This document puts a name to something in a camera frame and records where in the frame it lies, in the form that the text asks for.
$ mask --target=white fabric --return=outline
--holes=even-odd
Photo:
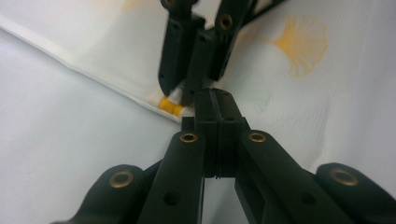
[[[202,2],[201,7],[210,5],[209,1]],[[84,11],[90,3],[108,10],[100,15],[113,15],[114,20],[92,18]],[[159,62],[165,21],[157,29],[155,22],[160,21],[136,22],[110,13],[123,13],[122,6],[121,1],[104,0],[3,0],[0,25],[130,98],[136,96],[129,91],[139,92],[151,84],[153,92],[147,89],[146,93],[158,94],[158,65],[154,64]],[[132,17],[128,6],[123,7],[125,14]],[[147,12],[156,7],[163,13],[157,2],[138,1],[137,7],[146,8],[137,10],[139,18],[152,18]],[[315,171],[322,163],[340,161],[363,171],[396,197],[395,8],[395,1],[289,1],[257,21],[257,28],[243,31],[227,75],[218,86],[234,95],[252,128],[271,133],[304,168]],[[297,9],[301,13],[289,13]],[[289,74],[290,60],[280,48],[257,37],[276,40],[291,14],[311,16],[327,27],[327,51],[312,72],[300,78]],[[151,22],[149,29],[141,27],[142,21]],[[136,26],[133,29],[126,23]],[[144,41],[135,41],[135,46],[128,45],[130,36],[121,35],[120,42],[127,43],[125,48],[110,38],[132,35],[136,29],[146,35]],[[152,38],[157,37],[159,44],[153,47]],[[14,48],[14,42],[10,36],[1,35],[0,174],[4,179],[0,183],[0,223],[48,223],[70,218],[94,180],[108,167],[127,163],[146,168],[161,158],[170,135],[178,130],[175,123],[130,105],[125,98],[60,64],[43,63],[45,56],[33,49]],[[144,60],[136,63],[138,56],[129,55],[131,51],[126,49],[140,47],[142,51],[135,53]],[[123,64],[136,65],[139,70],[131,66],[131,77],[109,73],[131,89],[122,90],[117,81],[106,82],[108,74],[91,74],[93,70],[77,67],[79,57],[84,55],[91,57],[84,63],[102,57],[100,65],[113,71],[124,69]],[[143,74],[142,69],[148,70],[148,79],[139,80],[135,86],[133,76]],[[134,99],[150,108],[156,104],[148,98]],[[158,141],[142,141],[152,132]],[[209,185],[217,188],[218,183]],[[212,213],[204,216],[204,223],[246,223],[237,207],[239,202],[234,195],[229,197],[232,188],[227,185],[224,191],[206,191],[209,197],[204,209]]]
[[[197,11],[213,18],[218,3],[203,1],[205,7]],[[226,75],[215,85],[232,93],[252,127],[274,135],[304,168],[338,148],[344,135],[343,114],[357,80],[371,4],[285,2],[241,32]],[[179,120],[158,109],[166,16],[158,1],[143,0],[4,0],[0,6],[4,29],[142,106]],[[308,54],[303,63],[313,69],[307,74],[301,67],[291,71],[292,61],[273,42],[288,18],[297,22],[292,36],[297,42],[291,44],[308,49],[297,52]]]

